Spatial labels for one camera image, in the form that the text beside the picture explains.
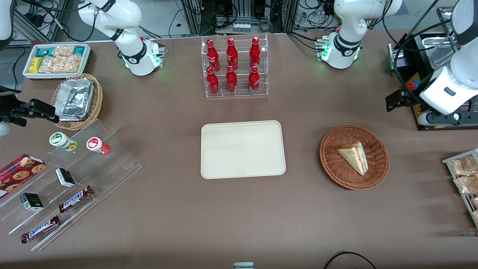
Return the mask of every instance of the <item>sandwich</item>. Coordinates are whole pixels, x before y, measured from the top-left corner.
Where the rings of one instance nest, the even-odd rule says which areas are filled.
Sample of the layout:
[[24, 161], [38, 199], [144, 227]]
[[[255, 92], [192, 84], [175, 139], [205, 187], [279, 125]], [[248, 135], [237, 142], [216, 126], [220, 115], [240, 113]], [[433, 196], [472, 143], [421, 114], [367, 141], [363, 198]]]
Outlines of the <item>sandwich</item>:
[[365, 158], [365, 151], [362, 143], [357, 142], [352, 145], [341, 146], [337, 149], [340, 155], [359, 173], [365, 175], [369, 166]]

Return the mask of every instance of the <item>brown wicker basket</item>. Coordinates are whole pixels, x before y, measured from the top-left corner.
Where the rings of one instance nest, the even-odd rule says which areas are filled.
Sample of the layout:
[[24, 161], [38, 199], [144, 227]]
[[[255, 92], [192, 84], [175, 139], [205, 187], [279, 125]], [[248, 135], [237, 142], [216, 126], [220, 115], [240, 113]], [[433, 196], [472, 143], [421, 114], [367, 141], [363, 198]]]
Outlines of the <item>brown wicker basket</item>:
[[[101, 102], [103, 101], [103, 89], [101, 88], [101, 85], [98, 83], [98, 80], [90, 74], [81, 74], [81, 75], [67, 78], [66, 80], [80, 79], [80, 78], [87, 78], [92, 80], [95, 83], [95, 87], [93, 89], [93, 96], [91, 97], [89, 116], [86, 120], [82, 122], [56, 123], [55, 126], [57, 127], [68, 129], [70, 131], [81, 130], [85, 128], [86, 126], [90, 125], [96, 118], [98, 118], [99, 111], [101, 110]], [[55, 104], [56, 95], [58, 94], [59, 89], [60, 89], [60, 85], [56, 87], [55, 93], [53, 94], [53, 98], [50, 102], [51, 105]]]
[[[364, 176], [337, 152], [343, 145], [361, 142], [369, 165]], [[330, 130], [322, 139], [320, 161], [326, 173], [339, 185], [351, 190], [368, 190], [380, 184], [389, 171], [390, 160], [382, 141], [371, 131], [358, 125], [342, 125]]]

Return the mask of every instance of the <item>brown table surface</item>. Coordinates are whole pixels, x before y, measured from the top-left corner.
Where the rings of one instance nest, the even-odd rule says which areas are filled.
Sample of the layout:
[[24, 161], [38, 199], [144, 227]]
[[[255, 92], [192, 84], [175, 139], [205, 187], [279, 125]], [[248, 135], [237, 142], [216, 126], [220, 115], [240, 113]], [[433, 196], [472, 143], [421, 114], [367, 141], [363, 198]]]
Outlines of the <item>brown table surface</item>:
[[[200, 38], [174, 40], [164, 68], [145, 77], [125, 68], [113, 43], [90, 43], [88, 72], [104, 90], [99, 118], [144, 167], [40, 252], [0, 228], [0, 268], [228, 269], [253, 261], [305, 269], [341, 250], [382, 269], [476, 268], [478, 238], [459, 237], [475, 229], [441, 160], [477, 148], [477, 132], [419, 132], [410, 109], [386, 112], [399, 83], [383, 31], [367, 33], [346, 70], [318, 63], [285, 34], [268, 38], [270, 94], [242, 100], [205, 98]], [[20, 97], [49, 101], [57, 85], [25, 79]], [[201, 177], [204, 124], [262, 120], [282, 125], [284, 175]], [[324, 134], [348, 123], [369, 128], [388, 149], [390, 172], [375, 189], [346, 190], [319, 164]], [[1, 166], [22, 153], [45, 155], [60, 131], [40, 119], [12, 128], [0, 143]], [[354, 257], [329, 268], [345, 266], [368, 268]]]

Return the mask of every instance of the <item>cookie box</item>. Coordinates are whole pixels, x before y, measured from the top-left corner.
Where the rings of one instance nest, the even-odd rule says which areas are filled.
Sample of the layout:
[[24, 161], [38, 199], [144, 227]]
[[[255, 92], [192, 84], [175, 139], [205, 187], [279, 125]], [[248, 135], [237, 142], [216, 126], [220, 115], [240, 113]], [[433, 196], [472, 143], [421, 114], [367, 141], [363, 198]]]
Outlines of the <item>cookie box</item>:
[[7, 166], [0, 168], [0, 198], [46, 168], [39, 158], [23, 154]]

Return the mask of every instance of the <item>clear acrylic bottle rack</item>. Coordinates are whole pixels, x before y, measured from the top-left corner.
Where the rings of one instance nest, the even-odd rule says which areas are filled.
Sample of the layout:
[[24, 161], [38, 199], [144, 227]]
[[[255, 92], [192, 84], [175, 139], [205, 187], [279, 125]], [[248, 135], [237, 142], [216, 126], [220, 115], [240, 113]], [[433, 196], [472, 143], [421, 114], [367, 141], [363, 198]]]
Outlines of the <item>clear acrylic bottle rack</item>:
[[[97, 203], [105, 199], [117, 187], [136, 173], [141, 165], [135, 157], [116, 139], [114, 131], [100, 120], [72, 136], [78, 142], [74, 151], [56, 148], [45, 155], [47, 168], [41, 175], [30, 179], [15, 189], [15, 192], [0, 200], [1, 225], [11, 236], [18, 238], [21, 244], [22, 234], [27, 233], [58, 215], [61, 225], [39, 234], [25, 245], [25, 248], [41, 250], [77, 219], [83, 216]], [[107, 155], [100, 155], [86, 148], [91, 137], [99, 137], [111, 148]], [[59, 167], [68, 169], [76, 181], [72, 188], [62, 186], [56, 177]], [[94, 191], [77, 205], [60, 213], [58, 205], [79, 193], [86, 186]], [[24, 192], [36, 193], [44, 208], [38, 212], [25, 210], [20, 200]]]
[[[259, 64], [259, 75], [261, 77], [259, 81], [259, 91], [256, 94], [249, 93], [249, 50], [252, 46], [252, 38], [254, 36], [259, 37], [259, 46], [261, 47], [261, 64]], [[266, 34], [255, 34], [255, 35], [234, 35], [234, 43], [238, 49], [239, 55], [239, 68], [236, 70], [236, 75], [238, 77], [238, 89], [235, 93], [230, 93], [227, 89], [226, 74], [228, 61], [226, 57], [226, 51], [228, 49], [228, 42], [225, 36], [212, 36], [212, 37], [203, 37], [201, 40], [201, 59], [203, 61], [203, 77], [204, 77], [204, 89], [206, 97], [214, 98], [224, 98], [224, 97], [254, 97], [254, 96], [264, 96], [269, 93], [268, 89], [268, 43]], [[221, 64], [221, 70], [216, 72], [216, 76], [219, 80], [219, 94], [212, 95], [207, 86], [207, 73], [206, 68], [209, 66], [207, 61], [207, 45], [206, 41], [212, 39], [214, 41], [214, 47], [219, 53], [219, 63]]]

